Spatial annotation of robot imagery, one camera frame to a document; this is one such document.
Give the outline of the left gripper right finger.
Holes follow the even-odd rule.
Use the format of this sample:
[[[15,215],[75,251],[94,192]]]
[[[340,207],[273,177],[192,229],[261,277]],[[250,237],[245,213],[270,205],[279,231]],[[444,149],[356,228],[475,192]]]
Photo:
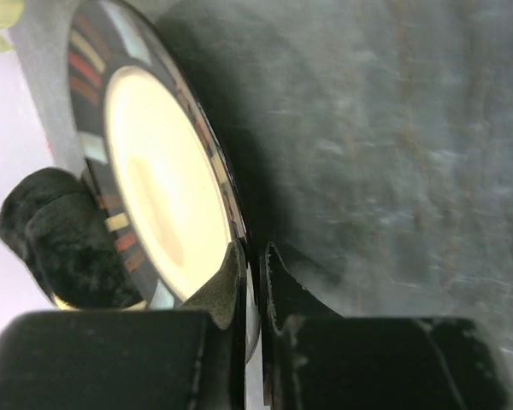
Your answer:
[[[274,409],[513,409],[513,379],[473,320],[345,317],[261,256],[265,398]]]

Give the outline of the black rimmed ceramic plate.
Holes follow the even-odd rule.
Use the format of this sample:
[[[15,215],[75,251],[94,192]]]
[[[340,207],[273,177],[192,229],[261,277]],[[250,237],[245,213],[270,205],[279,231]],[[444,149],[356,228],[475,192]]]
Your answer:
[[[232,168],[154,27],[84,1],[68,30],[72,116],[92,194],[149,308],[176,308],[251,244]]]

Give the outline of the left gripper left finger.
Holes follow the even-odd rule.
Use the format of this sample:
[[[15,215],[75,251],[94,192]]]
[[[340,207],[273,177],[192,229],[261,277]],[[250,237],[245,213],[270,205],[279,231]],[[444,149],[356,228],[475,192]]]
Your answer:
[[[36,312],[0,335],[0,409],[242,409],[245,254],[171,310]]]

